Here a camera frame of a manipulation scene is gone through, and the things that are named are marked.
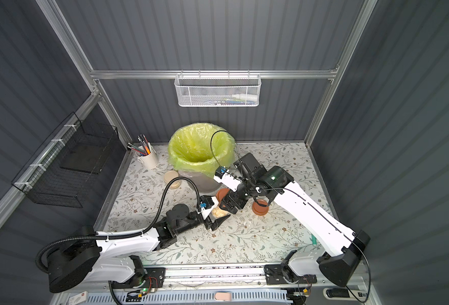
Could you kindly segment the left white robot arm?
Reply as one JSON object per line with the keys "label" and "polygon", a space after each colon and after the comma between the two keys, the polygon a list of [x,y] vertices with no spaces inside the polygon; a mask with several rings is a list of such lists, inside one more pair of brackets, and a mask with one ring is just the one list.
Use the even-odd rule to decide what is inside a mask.
{"label": "left white robot arm", "polygon": [[165,249],[177,236],[200,225],[215,231],[230,213],[214,205],[199,205],[196,212],[185,204],[167,211],[148,232],[95,232],[83,229],[81,240],[72,239],[52,246],[46,254],[49,290],[68,291],[81,283],[109,282],[114,288],[155,287],[155,278],[137,256],[139,252]]}

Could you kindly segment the grey bin with green bag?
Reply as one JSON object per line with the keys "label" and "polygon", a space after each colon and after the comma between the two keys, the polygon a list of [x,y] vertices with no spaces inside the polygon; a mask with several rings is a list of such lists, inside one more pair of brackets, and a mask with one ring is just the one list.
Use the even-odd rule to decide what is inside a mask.
{"label": "grey bin with green bag", "polygon": [[193,123],[176,130],[168,143],[168,161],[180,176],[191,179],[201,193],[220,188],[214,180],[219,166],[235,160],[235,139],[211,123]]}

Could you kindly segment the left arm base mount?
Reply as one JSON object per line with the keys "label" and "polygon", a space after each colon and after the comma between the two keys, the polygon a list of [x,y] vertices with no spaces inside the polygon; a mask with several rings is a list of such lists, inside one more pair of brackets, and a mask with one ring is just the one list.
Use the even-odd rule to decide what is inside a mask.
{"label": "left arm base mount", "polygon": [[136,272],[126,282],[112,282],[111,287],[115,289],[162,288],[165,275],[165,268],[145,268],[145,272]]}

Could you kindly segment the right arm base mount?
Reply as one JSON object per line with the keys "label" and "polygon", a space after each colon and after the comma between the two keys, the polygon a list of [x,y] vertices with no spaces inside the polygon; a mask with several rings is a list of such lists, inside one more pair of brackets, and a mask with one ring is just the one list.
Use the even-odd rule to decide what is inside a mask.
{"label": "right arm base mount", "polygon": [[317,283],[317,277],[315,274],[298,276],[289,267],[284,267],[281,264],[265,265],[264,273],[267,285],[285,285],[285,284],[312,285]]}

